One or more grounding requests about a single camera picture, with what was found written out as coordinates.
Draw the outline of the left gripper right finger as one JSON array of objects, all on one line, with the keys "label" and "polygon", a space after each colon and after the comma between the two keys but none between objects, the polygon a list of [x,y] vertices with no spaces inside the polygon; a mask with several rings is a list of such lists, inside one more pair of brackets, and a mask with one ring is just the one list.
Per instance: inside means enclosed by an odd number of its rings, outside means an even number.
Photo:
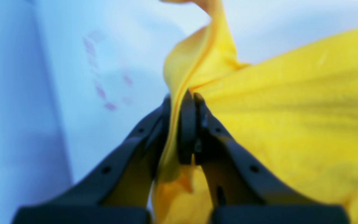
[{"label": "left gripper right finger", "polygon": [[178,122],[180,164],[201,166],[213,212],[209,224],[349,224],[341,206],[298,193],[230,135],[199,93],[186,91]]}]

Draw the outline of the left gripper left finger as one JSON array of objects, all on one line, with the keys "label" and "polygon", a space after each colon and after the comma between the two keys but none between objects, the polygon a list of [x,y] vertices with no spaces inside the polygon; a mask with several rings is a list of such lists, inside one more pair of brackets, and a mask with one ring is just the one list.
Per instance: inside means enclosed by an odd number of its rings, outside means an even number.
[{"label": "left gripper left finger", "polygon": [[75,186],[40,205],[21,207],[13,224],[151,224],[148,195],[169,129],[171,99],[145,116]]}]

